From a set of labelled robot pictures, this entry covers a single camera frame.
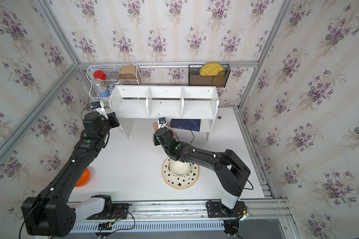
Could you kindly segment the white wooden bookshelf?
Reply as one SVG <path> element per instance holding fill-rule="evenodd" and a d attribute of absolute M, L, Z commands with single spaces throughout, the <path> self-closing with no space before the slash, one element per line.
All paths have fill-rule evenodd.
<path fill-rule="evenodd" d="M 210 139 L 219 98 L 212 86 L 116 86 L 109 98 L 111 111 L 129 138 L 134 119 L 200 120 L 200 131 Z"/>

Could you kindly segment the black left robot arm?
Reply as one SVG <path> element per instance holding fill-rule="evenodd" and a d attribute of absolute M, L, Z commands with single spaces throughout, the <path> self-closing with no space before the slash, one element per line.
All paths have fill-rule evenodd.
<path fill-rule="evenodd" d="M 91 112 L 85 115 L 83 125 L 84 130 L 65 166 L 36 197 L 28 197 L 21 206 L 22 226 L 31 236 L 64 237 L 72 230 L 78 219 L 76 210 L 67 204 L 70 194 L 106 146 L 110 130 L 120 124 L 114 112 L 105 116 Z"/>

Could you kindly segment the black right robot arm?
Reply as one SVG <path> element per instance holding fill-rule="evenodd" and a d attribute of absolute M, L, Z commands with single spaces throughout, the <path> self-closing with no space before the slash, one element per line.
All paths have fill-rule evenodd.
<path fill-rule="evenodd" d="M 157 129 L 153 139 L 156 146 L 162 146 L 171 161 L 193 163 L 214 171 L 225 190 L 221 205 L 229 210 L 235 208 L 243 190 L 247 189 L 245 185 L 249 182 L 251 171 L 234 151 L 213 152 L 194 147 L 177 140 L 167 127 Z"/>

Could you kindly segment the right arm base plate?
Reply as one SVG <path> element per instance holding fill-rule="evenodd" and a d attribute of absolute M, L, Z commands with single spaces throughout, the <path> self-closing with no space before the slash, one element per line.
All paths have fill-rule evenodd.
<path fill-rule="evenodd" d="M 247 214 L 247 206 L 243 201 L 237 201 L 232 209 L 227 208 L 221 201 L 208 200 L 205 203 L 209 218 L 242 218 Z"/>

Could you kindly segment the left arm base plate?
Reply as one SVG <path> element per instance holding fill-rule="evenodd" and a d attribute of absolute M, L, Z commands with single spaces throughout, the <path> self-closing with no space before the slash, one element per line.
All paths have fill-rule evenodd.
<path fill-rule="evenodd" d="M 112 204 L 111 209 L 92 215 L 87 220 L 124 220 L 127 218 L 129 205 L 128 203 Z"/>

